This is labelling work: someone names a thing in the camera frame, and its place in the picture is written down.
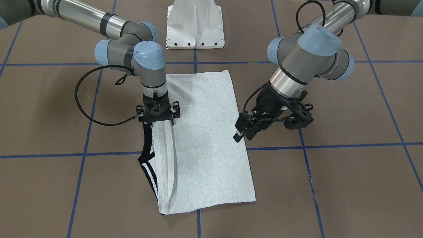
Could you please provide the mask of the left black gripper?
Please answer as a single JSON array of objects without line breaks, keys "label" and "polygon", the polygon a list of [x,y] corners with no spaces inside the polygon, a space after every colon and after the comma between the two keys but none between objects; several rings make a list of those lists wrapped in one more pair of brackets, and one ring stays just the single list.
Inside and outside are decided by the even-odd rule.
[{"label": "left black gripper", "polygon": [[289,130],[305,128],[313,121],[313,105],[302,103],[307,95],[307,91],[300,90],[298,97],[287,98],[276,92],[270,82],[263,84],[246,100],[235,123],[237,132],[233,139],[237,143],[244,136],[252,140],[274,122],[283,122]]}]

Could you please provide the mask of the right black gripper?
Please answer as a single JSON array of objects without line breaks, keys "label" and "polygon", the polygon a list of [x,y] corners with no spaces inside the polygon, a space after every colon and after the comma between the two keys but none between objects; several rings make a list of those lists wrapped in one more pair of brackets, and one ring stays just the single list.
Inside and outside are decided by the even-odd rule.
[{"label": "right black gripper", "polygon": [[173,125],[173,120],[181,117],[179,102],[169,103],[168,93],[161,97],[154,95],[153,98],[143,95],[143,102],[143,106],[136,107],[136,117],[139,122],[152,123],[171,120],[171,125]]}]

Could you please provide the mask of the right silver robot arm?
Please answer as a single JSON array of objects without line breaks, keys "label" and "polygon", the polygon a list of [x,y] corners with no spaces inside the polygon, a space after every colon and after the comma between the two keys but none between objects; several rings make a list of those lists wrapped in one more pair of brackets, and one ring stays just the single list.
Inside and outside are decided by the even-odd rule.
[{"label": "right silver robot arm", "polygon": [[105,37],[95,47],[100,69],[116,69],[124,77],[138,76],[142,84],[143,105],[136,115],[143,123],[174,120],[180,117],[178,101],[169,102],[163,48],[157,43],[158,32],[150,22],[134,23],[78,0],[2,0],[1,29],[46,15],[72,22]]}]

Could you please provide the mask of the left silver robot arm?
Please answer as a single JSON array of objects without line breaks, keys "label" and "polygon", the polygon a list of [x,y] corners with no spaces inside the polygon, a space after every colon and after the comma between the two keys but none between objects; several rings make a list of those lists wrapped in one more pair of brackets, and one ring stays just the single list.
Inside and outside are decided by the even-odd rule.
[{"label": "left silver robot arm", "polygon": [[243,107],[235,127],[234,140],[252,140],[274,122],[289,130],[305,128],[313,121],[312,104],[303,104],[305,86],[313,77],[344,80],[355,67],[355,60],[340,48],[340,32],[365,15],[422,16],[421,0],[340,0],[322,15],[300,26],[288,38],[273,39],[267,50],[270,62],[278,68],[255,93],[256,106]]}]

